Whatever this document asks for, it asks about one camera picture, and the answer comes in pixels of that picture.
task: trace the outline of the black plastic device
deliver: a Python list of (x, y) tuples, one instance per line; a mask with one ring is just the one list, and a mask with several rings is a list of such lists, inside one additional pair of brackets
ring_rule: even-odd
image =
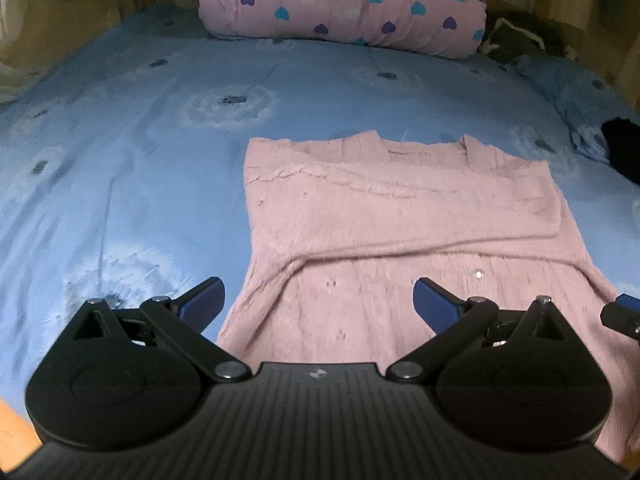
[(252, 374), (198, 333), (222, 309), (221, 286), (130, 310), (85, 302), (26, 390), (44, 444), (6, 478), (626, 478), (593, 446), (609, 384), (550, 298), (500, 310), (421, 278), (416, 311), (437, 317), (445, 300), (448, 321), (383, 374), (369, 363)]

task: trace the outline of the orange object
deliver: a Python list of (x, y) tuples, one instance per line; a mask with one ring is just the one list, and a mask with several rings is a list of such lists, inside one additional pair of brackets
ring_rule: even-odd
[(0, 399), (0, 469), (17, 468), (41, 445), (33, 426)]

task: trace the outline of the knit fabric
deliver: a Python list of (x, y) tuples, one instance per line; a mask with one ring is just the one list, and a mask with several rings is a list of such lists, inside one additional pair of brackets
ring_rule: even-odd
[(640, 351), (600, 323), (616, 297), (592, 264), (546, 162), (465, 136), (452, 144), (252, 139), (244, 187), (252, 259), (218, 344), (261, 362), (375, 362), (433, 336), (421, 276), (460, 298), (526, 309), (539, 294), (586, 343), (614, 402), (598, 447), (622, 458), (640, 412)]

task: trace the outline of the silver bolt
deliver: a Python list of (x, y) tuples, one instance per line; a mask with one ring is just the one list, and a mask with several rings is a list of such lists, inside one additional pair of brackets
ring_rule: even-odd
[(389, 371), (398, 379), (415, 379), (422, 374), (424, 369), (413, 361), (400, 361), (392, 364)]
[(238, 379), (248, 372), (246, 365), (240, 361), (225, 361), (217, 364), (214, 371), (223, 379)]

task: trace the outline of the blue bedsheet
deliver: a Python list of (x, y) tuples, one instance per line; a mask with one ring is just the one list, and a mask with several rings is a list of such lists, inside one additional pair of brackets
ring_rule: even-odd
[(450, 61), (320, 41), (210, 38), (157, 6), (67, 59), (0, 112), (0, 397), (24, 387), (86, 298), (137, 306), (250, 257), (251, 137), (392, 140), (471, 134), (551, 164), (597, 266), (640, 292), (640, 192), (574, 154), (553, 106), (481, 56)]

